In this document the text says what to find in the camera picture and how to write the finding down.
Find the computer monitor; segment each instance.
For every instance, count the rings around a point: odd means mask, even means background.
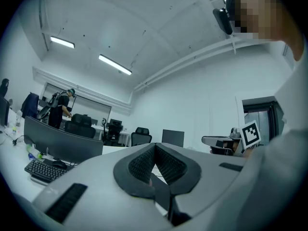
[[[36,149],[71,163],[81,163],[102,155],[103,142],[50,127],[32,117],[25,118],[25,143],[34,143]]]
[[[184,132],[163,130],[162,143],[173,144],[176,146],[184,146]]]
[[[3,97],[0,96],[0,125],[8,125],[8,117],[10,111],[10,103]]]
[[[39,106],[42,106],[43,108],[48,104],[46,101],[44,101],[44,100],[42,100],[42,99],[39,99],[38,100],[38,104],[39,104]]]
[[[115,125],[115,126],[121,126],[122,125],[122,121],[110,119],[109,124],[112,124],[112,125]]]
[[[92,119],[92,118],[91,118],[91,123],[92,123],[92,125],[97,125],[98,120],[95,120],[95,119]]]

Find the black office chair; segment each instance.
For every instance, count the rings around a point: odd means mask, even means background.
[[[75,114],[71,121],[65,123],[65,132],[93,139],[96,133],[95,128],[91,127],[91,117],[87,115]]]
[[[113,146],[114,143],[118,143],[120,138],[120,132],[122,131],[122,129],[123,126],[109,124],[105,145]]]
[[[147,128],[137,128],[136,132],[131,134],[131,146],[150,143],[152,136]]]

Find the fluorescent light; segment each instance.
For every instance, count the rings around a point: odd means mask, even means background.
[[[120,64],[117,64],[116,62],[110,60],[109,58],[103,56],[103,55],[100,55],[98,57],[98,59],[102,60],[103,62],[111,65],[112,67],[115,67],[116,69],[122,71],[123,73],[127,74],[127,75],[131,75],[131,71],[129,71],[127,68],[121,66]]]
[[[51,37],[50,37],[50,40],[51,40],[52,42],[65,45],[65,46],[67,46],[67,47],[69,47],[69,48],[73,48],[73,49],[75,48],[75,44],[73,44],[73,43],[71,43],[71,42],[68,42],[68,41],[65,41],[65,40],[63,40],[63,39],[56,38],[56,37],[54,37],[54,36],[51,36]]]

